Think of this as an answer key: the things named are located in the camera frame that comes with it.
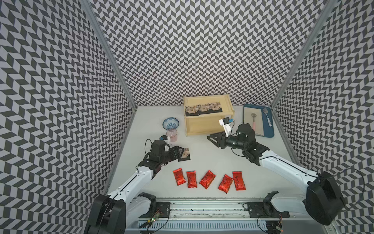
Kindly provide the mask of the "black floral tea bag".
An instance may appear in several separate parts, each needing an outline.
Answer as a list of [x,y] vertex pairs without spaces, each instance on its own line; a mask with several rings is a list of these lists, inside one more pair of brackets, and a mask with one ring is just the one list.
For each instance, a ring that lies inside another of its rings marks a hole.
[[185,148],[182,155],[178,158],[178,161],[188,161],[191,159],[189,148]]
[[199,111],[199,109],[196,106],[186,106],[185,107],[185,115],[186,115],[186,117],[198,116],[199,115],[198,111]]
[[212,102],[209,104],[209,110],[212,112],[212,113],[218,113],[218,112],[222,112],[222,105],[220,102]]
[[208,105],[208,104],[197,105],[197,109],[198,109],[198,114],[199,115],[209,114],[210,105]]

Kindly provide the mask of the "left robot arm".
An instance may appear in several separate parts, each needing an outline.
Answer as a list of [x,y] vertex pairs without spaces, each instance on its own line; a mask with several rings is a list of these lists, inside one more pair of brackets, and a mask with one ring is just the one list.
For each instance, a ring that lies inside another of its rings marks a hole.
[[141,190],[154,179],[162,166],[181,158],[184,151],[180,146],[170,147],[162,139],[155,140],[126,182],[108,195],[95,198],[83,232],[123,234],[139,217],[155,214],[156,197]]

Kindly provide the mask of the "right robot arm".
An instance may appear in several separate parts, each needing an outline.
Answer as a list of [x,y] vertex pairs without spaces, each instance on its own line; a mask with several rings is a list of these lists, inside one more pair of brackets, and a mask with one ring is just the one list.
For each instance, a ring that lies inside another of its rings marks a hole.
[[224,132],[211,134],[207,139],[216,147],[240,149],[251,163],[267,168],[300,188],[301,194],[281,195],[273,192],[270,204],[279,212],[309,215],[316,222],[330,225],[345,206],[341,190],[328,172],[317,173],[283,159],[268,147],[258,143],[249,124],[238,126],[231,135],[231,125],[223,125]]

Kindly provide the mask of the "red tea bag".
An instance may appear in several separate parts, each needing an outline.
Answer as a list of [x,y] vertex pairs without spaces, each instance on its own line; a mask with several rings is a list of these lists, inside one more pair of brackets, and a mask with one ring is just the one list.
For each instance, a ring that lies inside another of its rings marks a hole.
[[182,185],[187,182],[184,177],[182,168],[174,170],[173,174],[174,174],[174,178],[175,178],[177,186]]
[[215,177],[216,175],[211,170],[208,170],[200,180],[199,184],[202,185],[205,189],[208,189]]
[[196,171],[186,172],[188,178],[188,188],[197,188]]
[[231,187],[232,183],[233,183],[233,178],[231,178],[230,176],[225,174],[224,177],[222,178],[222,181],[221,181],[218,189],[227,194],[230,190],[230,187]]
[[233,174],[233,180],[234,180],[236,190],[237,191],[245,191],[246,186],[245,186],[245,183],[244,183],[244,180],[243,180],[242,172],[241,171],[235,171],[235,172],[232,172],[232,174]]

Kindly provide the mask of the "wooden two-tier shelf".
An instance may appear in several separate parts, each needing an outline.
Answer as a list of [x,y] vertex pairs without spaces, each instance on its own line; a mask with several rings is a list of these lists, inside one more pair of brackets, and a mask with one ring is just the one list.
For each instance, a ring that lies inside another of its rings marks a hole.
[[[212,102],[220,102],[222,105],[222,112],[203,114],[198,116],[186,117],[186,106],[197,106],[201,104],[210,104]],[[229,117],[233,119],[235,111],[229,94],[214,95],[214,96],[199,96],[199,97],[184,97],[184,118],[186,136],[194,135],[209,135],[224,131],[224,128],[219,124],[219,120]]]

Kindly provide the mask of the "pink transparent cup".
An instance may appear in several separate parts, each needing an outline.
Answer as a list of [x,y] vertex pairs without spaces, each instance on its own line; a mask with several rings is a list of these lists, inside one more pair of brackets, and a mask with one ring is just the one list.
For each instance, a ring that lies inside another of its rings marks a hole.
[[176,142],[177,141],[177,130],[176,129],[169,129],[166,132],[166,135],[168,137],[168,141],[170,142]]

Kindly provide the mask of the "blue white ceramic bowl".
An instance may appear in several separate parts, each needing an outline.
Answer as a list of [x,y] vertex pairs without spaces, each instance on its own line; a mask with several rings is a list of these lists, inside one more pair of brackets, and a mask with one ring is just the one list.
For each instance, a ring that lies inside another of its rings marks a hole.
[[166,118],[163,121],[162,126],[167,131],[171,129],[177,129],[179,127],[179,120],[174,117]]

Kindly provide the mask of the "beige cloth on tray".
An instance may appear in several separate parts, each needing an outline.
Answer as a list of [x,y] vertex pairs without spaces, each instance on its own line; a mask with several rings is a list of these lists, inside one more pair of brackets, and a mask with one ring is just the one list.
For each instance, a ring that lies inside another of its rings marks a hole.
[[264,136],[264,123],[262,117],[262,111],[258,108],[243,108],[243,122],[244,124],[249,123],[256,135]]

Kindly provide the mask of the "teal tray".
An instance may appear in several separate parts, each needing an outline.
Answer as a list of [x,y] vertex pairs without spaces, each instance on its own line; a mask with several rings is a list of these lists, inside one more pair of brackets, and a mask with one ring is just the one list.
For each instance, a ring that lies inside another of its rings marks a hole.
[[275,135],[275,125],[270,107],[245,104],[243,106],[243,123],[248,123],[257,136],[273,138]]

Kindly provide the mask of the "pink handled spoon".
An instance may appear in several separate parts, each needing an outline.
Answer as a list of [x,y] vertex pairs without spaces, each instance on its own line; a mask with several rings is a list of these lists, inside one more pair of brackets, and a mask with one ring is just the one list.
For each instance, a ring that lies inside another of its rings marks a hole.
[[252,129],[255,131],[256,130],[256,117],[257,115],[255,113],[251,114],[253,121],[252,121]]

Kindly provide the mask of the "white handled spoon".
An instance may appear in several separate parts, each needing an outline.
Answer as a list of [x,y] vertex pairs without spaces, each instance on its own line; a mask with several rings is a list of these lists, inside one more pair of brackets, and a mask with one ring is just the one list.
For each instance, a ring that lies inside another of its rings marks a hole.
[[269,118],[269,115],[268,115],[268,109],[267,109],[267,108],[264,108],[264,109],[263,109],[263,112],[264,112],[264,114],[266,115],[266,119],[267,119],[267,122],[268,122],[269,127],[272,127],[273,125],[272,125],[272,122],[271,122],[271,120],[270,120],[270,118]]

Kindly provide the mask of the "aluminium front rail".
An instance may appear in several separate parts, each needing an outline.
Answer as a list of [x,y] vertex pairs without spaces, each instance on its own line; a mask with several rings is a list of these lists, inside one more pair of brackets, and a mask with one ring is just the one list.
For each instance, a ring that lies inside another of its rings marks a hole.
[[[268,194],[261,202],[270,202],[273,193]],[[248,202],[260,202],[251,200],[247,202],[239,202],[238,200],[177,200],[177,201],[166,201],[170,202],[170,214],[176,214],[177,217],[188,217],[188,216],[233,216],[233,215],[249,215],[247,205]]]

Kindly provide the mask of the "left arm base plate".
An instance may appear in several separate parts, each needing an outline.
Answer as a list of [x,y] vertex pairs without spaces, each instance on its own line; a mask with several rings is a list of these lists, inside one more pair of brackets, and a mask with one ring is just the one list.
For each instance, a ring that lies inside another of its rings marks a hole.
[[151,218],[157,212],[161,213],[159,218],[168,218],[170,214],[170,202],[142,201],[136,202],[135,206],[128,211],[128,217]]

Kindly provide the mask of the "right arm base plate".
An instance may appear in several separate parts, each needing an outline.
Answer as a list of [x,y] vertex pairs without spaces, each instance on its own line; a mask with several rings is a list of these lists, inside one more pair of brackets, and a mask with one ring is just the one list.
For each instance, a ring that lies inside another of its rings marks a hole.
[[289,212],[279,212],[269,202],[246,203],[251,218],[290,218]]

